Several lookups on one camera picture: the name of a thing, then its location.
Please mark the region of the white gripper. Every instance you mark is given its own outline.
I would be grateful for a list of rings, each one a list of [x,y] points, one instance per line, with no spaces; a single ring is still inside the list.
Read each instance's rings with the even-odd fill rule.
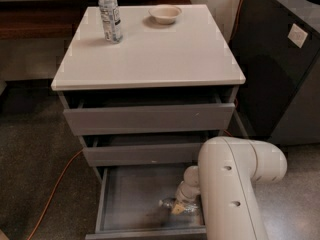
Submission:
[[[193,184],[182,181],[175,193],[175,197],[179,202],[192,203],[200,195],[200,185],[198,182]],[[172,209],[172,214],[179,215],[185,211],[185,206],[181,203],[175,203]]]

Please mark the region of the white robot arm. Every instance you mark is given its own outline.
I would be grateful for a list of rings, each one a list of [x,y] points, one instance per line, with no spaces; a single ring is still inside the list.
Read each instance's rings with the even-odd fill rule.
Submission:
[[[188,167],[173,204],[175,215],[201,199],[208,240],[269,240],[253,190],[276,183],[287,171],[283,152],[273,144],[219,136],[200,148]]]

